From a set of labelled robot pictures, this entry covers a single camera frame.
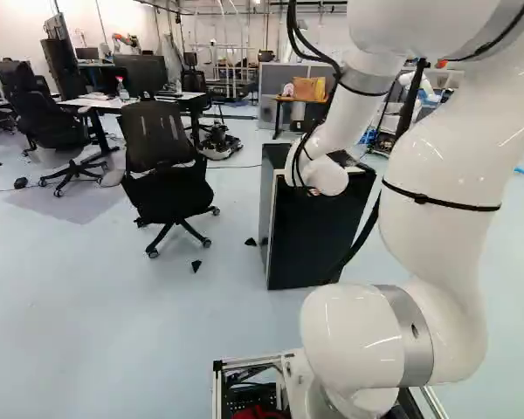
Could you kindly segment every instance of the red object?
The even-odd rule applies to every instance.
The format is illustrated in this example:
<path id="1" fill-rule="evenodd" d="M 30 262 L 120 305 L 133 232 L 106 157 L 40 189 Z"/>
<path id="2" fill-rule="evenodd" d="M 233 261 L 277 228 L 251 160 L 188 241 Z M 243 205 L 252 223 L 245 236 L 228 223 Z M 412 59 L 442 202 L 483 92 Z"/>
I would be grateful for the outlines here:
<path id="1" fill-rule="evenodd" d="M 437 65 L 435 65 L 437 68 L 445 68 L 448 64 L 448 59 L 441 59 L 437 62 Z"/>
<path id="2" fill-rule="evenodd" d="M 286 419 L 286 417 L 279 412 L 273 411 L 273 412 L 265 412 L 262 410 L 262 407 L 260 405 L 256 405 L 253 408 L 248 408 L 245 410 L 240 410 L 235 415 L 233 415 L 232 419 L 266 419 L 266 418 L 272 418 L 272 419 Z"/>

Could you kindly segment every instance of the black pedestal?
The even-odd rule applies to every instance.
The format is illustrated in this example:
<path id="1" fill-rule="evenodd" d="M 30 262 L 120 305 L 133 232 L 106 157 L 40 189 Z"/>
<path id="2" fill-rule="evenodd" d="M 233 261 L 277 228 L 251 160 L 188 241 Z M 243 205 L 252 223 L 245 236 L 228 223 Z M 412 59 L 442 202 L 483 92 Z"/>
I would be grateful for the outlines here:
<path id="1" fill-rule="evenodd" d="M 349 173 L 339 196 L 307 196 L 285 181 L 288 144 L 265 144 L 260 179 L 259 244 L 269 290 L 321 285 L 354 241 L 376 179 L 346 153 L 330 158 Z"/>

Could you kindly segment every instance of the chair wheel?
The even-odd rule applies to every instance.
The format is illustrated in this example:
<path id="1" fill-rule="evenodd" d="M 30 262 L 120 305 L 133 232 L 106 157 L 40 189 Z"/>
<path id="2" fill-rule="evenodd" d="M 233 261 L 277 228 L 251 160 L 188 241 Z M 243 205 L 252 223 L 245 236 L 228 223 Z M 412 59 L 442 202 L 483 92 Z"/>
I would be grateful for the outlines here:
<path id="1" fill-rule="evenodd" d="M 157 249 L 153 249 L 152 251 L 148 252 L 148 258 L 150 259 L 155 259 L 158 256 L 159 256 L 159 252 L 157 251 Z"/>

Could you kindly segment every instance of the cubicle partition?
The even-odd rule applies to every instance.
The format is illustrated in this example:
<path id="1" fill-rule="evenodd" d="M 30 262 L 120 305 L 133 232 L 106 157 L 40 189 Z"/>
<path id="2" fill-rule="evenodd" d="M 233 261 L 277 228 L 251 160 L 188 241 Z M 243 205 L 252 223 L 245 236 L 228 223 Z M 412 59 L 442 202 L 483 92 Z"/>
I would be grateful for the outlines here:
<path id="1" fill-rule="evenodd" d="M 260 63 L 259 71 L 259 128 L 274 129 L 276 118 L 276 101 L 273 99 L 283 91 L 287 83 L 293 82 L 293 77 L 326 77 L 326 89 L 334 85 L 334 69 L 321 63 Z M 284 104 L 280 113 L 282 129 L 289 129 L 292 117 L 292 104 Z"/>

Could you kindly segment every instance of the water bottle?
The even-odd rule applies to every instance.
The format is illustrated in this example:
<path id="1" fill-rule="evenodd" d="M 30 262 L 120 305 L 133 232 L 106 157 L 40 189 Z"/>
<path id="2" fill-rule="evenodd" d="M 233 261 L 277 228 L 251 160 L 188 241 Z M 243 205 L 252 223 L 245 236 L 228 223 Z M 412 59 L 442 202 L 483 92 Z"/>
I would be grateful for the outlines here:
<path id="1" fill-rule="evenodd" d="M 128 102 L 130 100 L 130 93 L 128 93 L 128 90 L 124 87 L 122 84 L 122 81 L 124 80 L 122 77 L 117 77 L 117 80 L 119 80 L 119 85 L 117 87 L 119 98 L 121 98 L 122 102 Z"/>

